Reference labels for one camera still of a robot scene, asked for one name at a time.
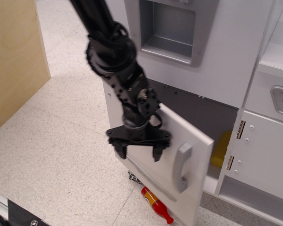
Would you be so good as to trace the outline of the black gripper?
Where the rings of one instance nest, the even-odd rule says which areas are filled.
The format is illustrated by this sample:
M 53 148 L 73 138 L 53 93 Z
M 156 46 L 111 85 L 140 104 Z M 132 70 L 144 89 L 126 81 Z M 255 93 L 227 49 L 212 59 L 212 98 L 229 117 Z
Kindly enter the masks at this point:
M 117 154 L 126 159 L 129 145 L 141 145 L 153 147 L 153 159 L 158 162 L 163 151 L 170 146 L 171 135 L 161 128 L 161 125 L 147 124 L 141 128 L 129 128 L 125 125 L 108 129 L 106 132 L 108 141 L 114 146 Z

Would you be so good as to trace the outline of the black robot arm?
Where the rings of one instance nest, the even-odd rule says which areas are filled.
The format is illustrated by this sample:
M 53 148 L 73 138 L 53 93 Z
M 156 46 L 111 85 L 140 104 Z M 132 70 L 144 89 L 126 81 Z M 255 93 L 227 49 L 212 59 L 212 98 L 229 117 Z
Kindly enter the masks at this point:
M 170 145 L 171 135 L 153 126 L 160 101 L 149 86 L 137 50 L 125 27 L 113 20 L 103 0 L 73 0 L 72 5 L 88 31 L 86 59 L 91 69 L 115 92 L 123 108 L 123 125 L 107 130 L 108 141 L 125 159 L 129 145 L 151 146 L 154 161 Z

